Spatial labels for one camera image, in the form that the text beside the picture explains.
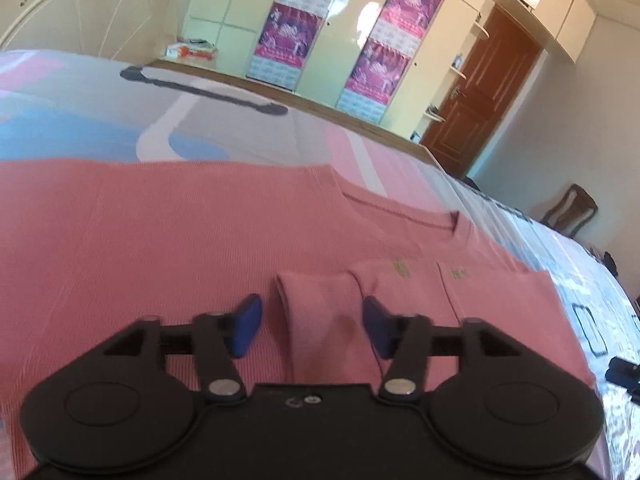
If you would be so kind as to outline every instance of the bed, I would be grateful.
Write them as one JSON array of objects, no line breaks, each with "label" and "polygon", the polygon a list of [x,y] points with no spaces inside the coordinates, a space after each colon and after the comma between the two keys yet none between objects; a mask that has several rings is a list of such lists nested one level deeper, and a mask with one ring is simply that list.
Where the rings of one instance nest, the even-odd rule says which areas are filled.
[{"label": "bed", "polygon": [[[590,464],[603,478],[640,474],[640,409],[604,380],[612,357],[640,362],[640,320],[626,295],[580,245],[436,166],[193,75],[52,51],[0,53],[0,160],[48,157],[329,163],[353,183],[398,202],[462,211],[530,267],[551,273],[606,413]],[[0,426],[0,480],[12,475]]]}]

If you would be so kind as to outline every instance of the shirt sleeve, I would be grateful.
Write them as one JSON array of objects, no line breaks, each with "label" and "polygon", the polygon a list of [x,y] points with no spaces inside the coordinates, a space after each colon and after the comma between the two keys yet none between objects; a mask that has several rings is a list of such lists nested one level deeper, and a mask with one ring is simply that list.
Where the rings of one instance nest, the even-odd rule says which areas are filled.
[{"label": "shirt sleeve", "polygon": [[276,279],[298,384],[380,386],[382,374],[362,327],[362,295],[348,272],[305,276],[281,272]]}]

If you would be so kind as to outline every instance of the embroidered logo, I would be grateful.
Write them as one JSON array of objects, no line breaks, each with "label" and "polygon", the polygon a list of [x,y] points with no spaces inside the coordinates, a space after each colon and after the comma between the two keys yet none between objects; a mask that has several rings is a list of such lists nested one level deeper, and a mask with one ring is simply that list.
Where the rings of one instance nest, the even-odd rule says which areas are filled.
[{"label": "embroidered logo", "polygon": [[453,277],[456,280],[460,280],[462,278],[468,278],[468,273],[466,272],[466,269],[459,269],[459,270],[455,270],[455,269],[451,269],[451,272],[453,272]]},{"label": "embroidered logo", "polygon": [[407,267],[406,263],[404,263],[402,260],[394,261],[394,269],[403,278],[411,277],[411,273],[409,272],[409,267]]}]

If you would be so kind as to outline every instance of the pink poster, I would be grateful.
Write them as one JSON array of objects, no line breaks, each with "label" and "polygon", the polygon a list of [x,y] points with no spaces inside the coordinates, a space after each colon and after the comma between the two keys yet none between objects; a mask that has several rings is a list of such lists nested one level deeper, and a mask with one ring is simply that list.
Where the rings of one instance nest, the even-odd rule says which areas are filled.
[{"label": "pink poster", "polygon": [[275,0],[247,77],[293,90],[333,0]]},{"label": "pink poster", "polygon": [[345,88],[388,105],[410,61],[401,52],[368,40]]},{"label": "pink poster", "polygon": [[384,20],[416,38],[422,38],[442,0],[387,0],[380,13]]},{"label": "pink poster", "polygon": [[338,100],[338,110],[380,122],[442,0],[386,0]]},{"label": "pink poster", "polygon": [[273,4],[255,55],[302,68],[321,23],[314,14]]}]

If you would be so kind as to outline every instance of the door handle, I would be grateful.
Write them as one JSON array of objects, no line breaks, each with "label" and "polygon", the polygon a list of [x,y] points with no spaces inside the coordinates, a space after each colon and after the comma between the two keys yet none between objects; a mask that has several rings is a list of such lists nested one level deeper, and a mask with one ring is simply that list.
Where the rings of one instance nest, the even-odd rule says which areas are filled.
[{"label": "door handle", "polygon": [[457,99],[458,97],[466,97],[466,94],[460,89],[460,83],[453,87],[450,97],[451,99]]}]

